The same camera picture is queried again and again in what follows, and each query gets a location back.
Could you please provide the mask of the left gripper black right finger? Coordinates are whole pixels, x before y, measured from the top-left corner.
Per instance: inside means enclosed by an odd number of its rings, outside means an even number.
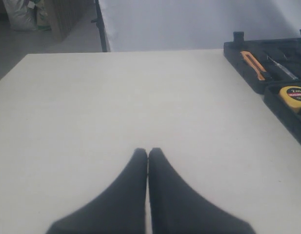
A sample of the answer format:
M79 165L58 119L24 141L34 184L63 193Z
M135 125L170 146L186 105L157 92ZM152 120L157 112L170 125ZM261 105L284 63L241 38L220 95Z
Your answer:
M155 234L253 234L251 225L192 189L161 148L148 158L149 199Z

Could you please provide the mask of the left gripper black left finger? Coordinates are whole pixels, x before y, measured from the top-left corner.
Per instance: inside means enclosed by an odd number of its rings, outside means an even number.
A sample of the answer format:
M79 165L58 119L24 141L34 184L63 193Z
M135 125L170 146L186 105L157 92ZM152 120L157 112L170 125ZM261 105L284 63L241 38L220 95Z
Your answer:
M148 157L137 148L119 176L94 200L54 222L49 234L143 234Z

